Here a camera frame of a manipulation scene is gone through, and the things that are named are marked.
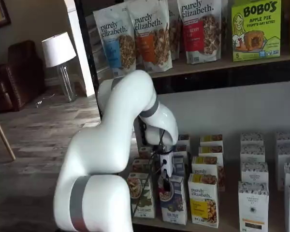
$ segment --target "cartoon girl illustration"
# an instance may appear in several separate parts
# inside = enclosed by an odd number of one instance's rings
[[[232,39],[236,50],[247,50],[244,45],[244,18],[240,13],[237,13],[233,19]]]

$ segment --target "green box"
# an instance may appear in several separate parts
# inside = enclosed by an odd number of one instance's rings
[[[280,0],[237,0],[232,7],[233,61],[280,56]]]

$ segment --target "wooden chair leg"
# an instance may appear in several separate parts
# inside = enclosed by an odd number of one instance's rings
[[[2,128],[1,128],[1,126],[0,126],[0,137],[1,137],[1,139],[2,139],[2,141],[3,141],[3,143],[4,143],[4,145],[5,145],[6,149],[8,150],[8,152],[9,152],[9,154],[10,154],[12,160],[15,160],[16,158],[15,158],[14,152],[13,152],[13,150],[11,149],[11,146],[10,146],[9,142],[8,142],[8,140],[7,140],[6,137],[5,137],[5,135],[4,135],[4,133],[3,133],[3,130],[2,130]]]

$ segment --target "brown leather chair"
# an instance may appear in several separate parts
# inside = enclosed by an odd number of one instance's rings
[[[8,48],[8,64],[0,65],[0,111],[19,111],[45,91],[43,62],[33,41]]]

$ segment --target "wall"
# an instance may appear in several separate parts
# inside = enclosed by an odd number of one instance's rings
[[[7,61],[9,45],[24,40],[33,40],[43,59],[41,41],[71,30],[64,0],[5,0],[5,4],[12,24],[0,28],[0,63]],[[77,72],[77,58],[71,63],[72,72]],[[46,76],[57,76],[56,69],[46,69]]]
[[[290,82],[159,95],[174,113],[180,133],[222,133],[227,160],[239,160],[241,132],[265,133],[266,158],[274,158],[274,131],[290,130]]]

